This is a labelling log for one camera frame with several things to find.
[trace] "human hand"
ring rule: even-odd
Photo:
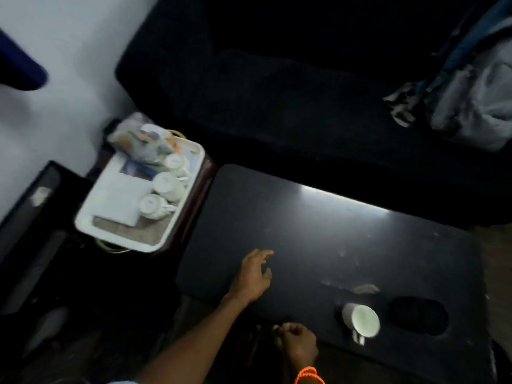
[[[267,268],[261,273],[261,265],[266,263],[265,258],[273,255],[272,250],[255,249],[243,260],[237,276],[229,287],[227,297],[239,299],[245,305],[258,299],[268,287],[272,280],[272,271]]]
[[[275,325],[275,343],[288,357],[291,366],[298,373],[301,369],[312,367],[318,355],[317,337],[300,323]]]

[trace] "white mug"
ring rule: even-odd
[[[159,173],[153,178],[153,190],[169,202],[179,201],[185,195],[185,186],[170,172]]]
[[[165,198],[157,195],[146,195],[139,203],[140,214],[148,219],[162,219],[165,216],[174,213],[176,206],[167,203]]]
[[[177,177],[190,177],[190,162],[181,154],[167,155],[163,164]]]
[[[343,306],[343,322],[352,330],[355,343],[364,346],[365,338],[375,337],[381,329],[379,316],[370,307],[357,303]]]

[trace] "white wall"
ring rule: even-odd
[[[45,87],[0,85],[0,219],[49,160],[92,167],[100,130],[134,105],[114,68],[156,0],[0,0],[0,27],[49,74]]]

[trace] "dark table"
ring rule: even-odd
[[[324,342],[434,382],[493,382],[481,258],[466,232],[227,165],[190,238],[179,288],[218,303],[253,248],[275,251],[267,261],[272,285],[250,307],[264,319],[303,323]],[[380,292],[354,292],[365,284]],[[388,304],[396,296],[442,303],[445,334],[393,326]],[[371,306],[381,319],[364,347],[336,319],[348,302]]]

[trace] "white tray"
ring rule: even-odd
[[[104,190],[104,185],[108,182],[109,176],[111,176],[114,173],[121,172],[122,168],[126,164],[127,156],[120,152],[117,152],[116,154],[114,154],[114,156],[112,156],[112,158],[106,165],[105,169],[100,174],[98,180],[94,184],[93,188],[87,195],[86,200],[82,204],[82,207],[80,208],[80,211],[78,212],[75,218],[75,227],[82,233],[88,234],[90,236],[99,238],[103,241],[115,245],[122,246],[127,249],[132,249],[146,253],[155,252],[158,249],[160,249],[169,238],[169,234],[172,231],[174,224],[176,223],[176,220],[178,219],[183,209],[183,205],[189,198],[189,194],[192,188],[194,187],[195,179],[197,178],[197,174],[201,169],[201,165],[203,164],[205,155],[204,148],[198,143],[180,138],[176,138],[176,141],[180,147],[193,151],[197,155],[198,161],[196,162],[196,164],[194,164],[194,167],[192,167],[193,169],[191,172],[189,184],[186,188],[185,196],[181,200],[179,200],[178,204],[176,205],[177,210],[170,219],[169,225],[165,229],[162,238],[156,245],[141,243],[129,238],[125,238],[115,233],[100,229],[93,225],[94,215],[92,214],[92,211],[94,210],[94,205],[97,202],[97,196]]]

